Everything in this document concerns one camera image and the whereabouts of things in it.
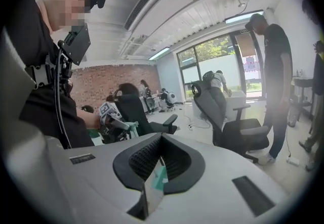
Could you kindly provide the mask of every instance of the brick wall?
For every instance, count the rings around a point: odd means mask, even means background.
[[[71,78],[73,82],[71,96],[78,107],[91,105],[98,113],[98,108],[119,84],[127,82],[140,87],[141,79],[146,80],[153,93],[160,90],[156,66],[109,65],[76,69]]]

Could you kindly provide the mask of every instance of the ceiling light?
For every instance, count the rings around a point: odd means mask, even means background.
[[[158,53],[156,53],[155,55],[153,55],[151,58],[149,58],[148,60],[154,60],[156,59],[158,56],[162,55],[163,53],[167,52],[170,48],[169,47],[165,47],[163,50],[159,51]]]
[[[264,13],[263,10],[258,10],[258,11],[249,12],[249,13],[246,13],[246,14],[241,14],[239,16],[229,17],[229,18],[225,19],[225,24],[230,24],[230,23],[241,21],[241,20],[244,20],[244,19],[249,19],[253,14],[263,15],[263,13]]]

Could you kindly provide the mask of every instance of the jeans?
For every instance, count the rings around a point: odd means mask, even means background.
[[[267,110],[264,116],[263,126],[268,126],[268,133],[273,127],[273,144],[269,154],[276,158],[282,149],[286,138],[288,109],[282,111],[279,107],[281,96],[267,94]]]
[[[218,87],[212,86],[209,92],[211,93],[211,96],[216,102],[216,104],[218,105],[220,110],[220,115],[222,117],[222,122],[224,122],[225,114],[226,114],[226,105],[227,105],[226,99],[222,91]]]
[[[324,102],[323,102],[324,95],[317,96],[317,103],[316,103],[316,111],[315,116],[312,122],[312,133],[311,136],[306,140],[305,146],[306,147],[313,147],[313,145],[318,142],[318,148],[315,152],[315,162],[320,162],[323,154],[324,149],[324,126],[323,126],[323,119],[324,119]]]
[[[306,140],[305,146],[312,147],[322,136],[323,132],[323,95],[317,96],[316,111],[312,122],[311,136]]]

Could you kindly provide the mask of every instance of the fluorescent light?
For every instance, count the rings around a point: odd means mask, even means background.
[[[183,60],[182,62],[186,62],[188,60],[193,60],[193,58],[189,58],[189,59]]]
[[[252,13],[248,13],[248,14],[244,14],[244,15],[239,15],[239,16],[235,16],[235,17],[231,17],[225,20],[225,24],[230,24],[230,23],[234,23],[240,20],[244,20],[244,19],[248,19],[250,18],[253,14],[260,14],[263,15],[264,11],[258,11],[258,12],[252,12]]]
[[[153,55],[151,58],[149,58],[148,60],[154,60],[156,59],[158,56],[162,55],[163,53],[167,52],[170,48],[169,47],[165,47],[163,50],[159,51],[158,53],[156,53],[155,55]]]

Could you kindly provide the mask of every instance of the door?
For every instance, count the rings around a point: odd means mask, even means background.
[[[201,79],[199,65],[197,63],[197,56],[195,54],[194,48],[189,48],[178,53],[178,62],[184,87],[185,98],[186,101],[190,101],[193,98],[191,83]]]
[[[219,36],[194,47],[201,76],[208,71],[222,71],[228,89],[245,92],[240,75],[240,61],[229,35]]]
[[[263,60],[254,33],[241,30],[232,35],[243,64],[247,99],[264,98]]]

